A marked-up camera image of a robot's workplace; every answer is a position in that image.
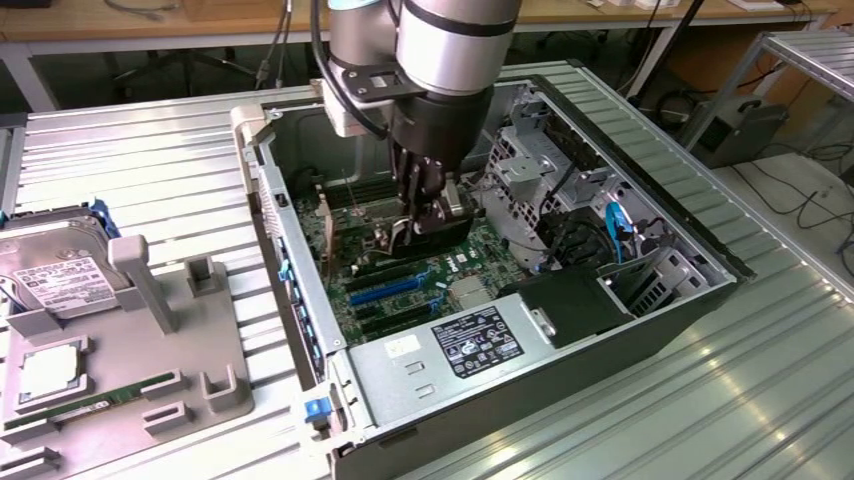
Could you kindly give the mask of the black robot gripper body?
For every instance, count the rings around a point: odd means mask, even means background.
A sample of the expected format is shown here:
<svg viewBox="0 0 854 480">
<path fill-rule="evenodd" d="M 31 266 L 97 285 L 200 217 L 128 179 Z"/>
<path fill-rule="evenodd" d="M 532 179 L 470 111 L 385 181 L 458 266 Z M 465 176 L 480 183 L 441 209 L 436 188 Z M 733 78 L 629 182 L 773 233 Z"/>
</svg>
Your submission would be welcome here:
<svg viewBox="0 0 854 480">
<path fill-rule="evenodd" d="M 457 170 L 474 147 L 493 88 L 473 95 L 445 96 L 433 92 L 393 102 L 390 155 L 394 170 L 405 158 L 428 158 L 444 170 Z"/>
</svg>

